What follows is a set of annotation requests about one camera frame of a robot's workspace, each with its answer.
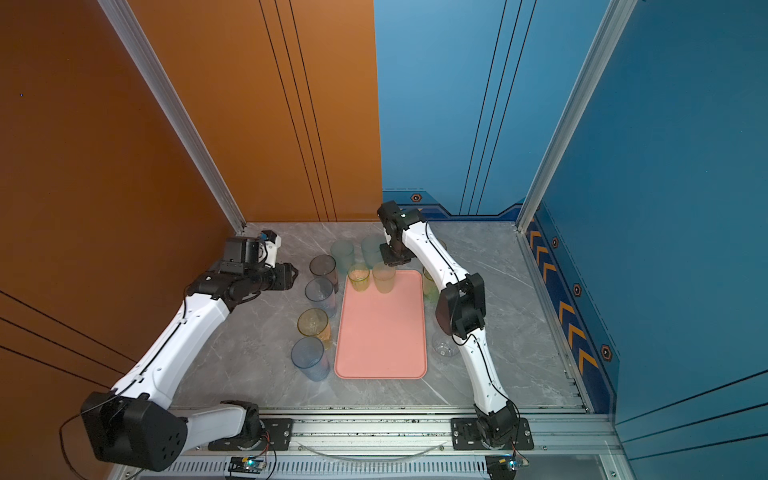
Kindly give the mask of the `small green glass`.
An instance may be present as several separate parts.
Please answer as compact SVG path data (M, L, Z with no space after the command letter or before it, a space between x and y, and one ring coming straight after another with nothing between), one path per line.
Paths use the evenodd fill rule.
M355 291L366 291L370 285L370 269L366 263L354 263L348 269L347 278Z

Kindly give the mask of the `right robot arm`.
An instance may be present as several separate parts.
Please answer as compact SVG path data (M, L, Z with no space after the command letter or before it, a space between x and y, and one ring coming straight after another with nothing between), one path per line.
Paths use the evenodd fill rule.
M381 204L377 216L385 230L386 242L380 245L384 263L395 267L416 259L438 289L436 320L458 347L468 371L482 441L492 449L512 443L521 415L504 390L491 357L482 276L453 259L420 210L403 210L389 201Z

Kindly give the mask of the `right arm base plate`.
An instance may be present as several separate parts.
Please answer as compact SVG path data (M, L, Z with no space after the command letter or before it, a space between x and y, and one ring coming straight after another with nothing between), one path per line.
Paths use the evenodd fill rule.
M535 448L533 434L526 418L520 418L507 431L497 431L478 418L452 418L451 441L454 450L518 450Z

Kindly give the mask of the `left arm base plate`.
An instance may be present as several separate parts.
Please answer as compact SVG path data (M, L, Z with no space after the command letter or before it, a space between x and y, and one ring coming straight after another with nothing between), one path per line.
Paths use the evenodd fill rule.
M287 451L290 446L293 433L294 420L292 418L267 418L260 419L258 424L245 426L244 430L230 438L223 438L210 442L207 445L209 451Z

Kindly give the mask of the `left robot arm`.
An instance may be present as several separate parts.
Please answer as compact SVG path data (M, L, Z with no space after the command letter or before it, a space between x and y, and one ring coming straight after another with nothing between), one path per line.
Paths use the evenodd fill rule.
M293 287L298 270L278 262L280 245L272 230L227 239L222 258L185 288L180 309L144 356L109 391L86 398L80 417L98 460L159 472L212 442L241 450L266 443L254 403L228 400L181 414L171 405L193 360L237 306Z

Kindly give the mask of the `clear short glass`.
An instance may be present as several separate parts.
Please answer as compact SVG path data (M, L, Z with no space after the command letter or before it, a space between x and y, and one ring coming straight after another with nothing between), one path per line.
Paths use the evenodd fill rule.
M452 358L460 353L459 346L451 335L442 331L435 332L431 337L431 346L435 354L440 358Z

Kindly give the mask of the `yellow-green short glass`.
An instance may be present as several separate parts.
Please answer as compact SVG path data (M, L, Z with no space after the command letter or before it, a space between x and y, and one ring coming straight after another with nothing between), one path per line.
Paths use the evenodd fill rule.
M395 285L396 280L396 268L386 265L384 262L377 263L373 269L372 274L374 283L377 290L382 294L390 293Z

